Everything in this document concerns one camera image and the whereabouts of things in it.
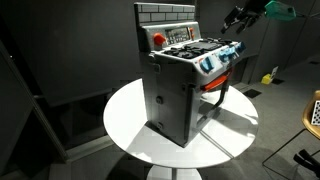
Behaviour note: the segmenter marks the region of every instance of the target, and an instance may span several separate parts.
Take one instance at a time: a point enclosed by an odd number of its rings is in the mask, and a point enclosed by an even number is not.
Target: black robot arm
[[[296,17],[296,12],[292,6],[276,0],[247,0],[244,8],[236,6],[224,19],[221,32],[224,34],[230,26],[240,24],[237,29],[239,34],[247,27],[251,27],[262,15],[267,18],[290,21]]]

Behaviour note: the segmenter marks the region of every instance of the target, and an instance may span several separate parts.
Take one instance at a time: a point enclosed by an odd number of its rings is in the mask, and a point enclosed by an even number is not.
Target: red button
[[[158,46],[162,46],[162,44],[166,41],[166,38],[161,33],[155,33],[153,35],[154,44]]]

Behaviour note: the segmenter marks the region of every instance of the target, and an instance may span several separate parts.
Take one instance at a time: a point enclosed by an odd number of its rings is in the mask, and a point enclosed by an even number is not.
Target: knob
[[[155,33],[153,35],[153,41],[157,46],[162,46],[162,44],[166,41],[166,38],[161,33]]]
[[[236,45],[236,51],[238,54],[242,53],[246,49],[246,46],[243,42],[240,42]]]
[[[214,69],[213,62],[211,57],[206,57],[204,60],[200,62],[200,68],[205,72],[209,73],[212,69]]]
[[[230,47],[219,52],[218,57],[222,62],[228,62],[236,58],[235,47]]]

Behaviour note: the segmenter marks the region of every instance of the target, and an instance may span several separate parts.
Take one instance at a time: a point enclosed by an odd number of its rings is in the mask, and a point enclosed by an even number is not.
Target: table pedestal base
[[[197,169],[172,169],[152,166],[147,180],[202,180]]]

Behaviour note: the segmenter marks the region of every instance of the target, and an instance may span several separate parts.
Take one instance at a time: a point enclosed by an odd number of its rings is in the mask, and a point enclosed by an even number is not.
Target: orange strap
[[[204,85],[201,87],[202,91],[209,91],[219,85],[221,85],[222,83],[224,83],[224,81],[226,81],[228,79],[228,76],[230,75],[232,70],[229,70],[227,75],[222,75],[220,77],[218,77],[217,79],[211,81],[209,84]]]

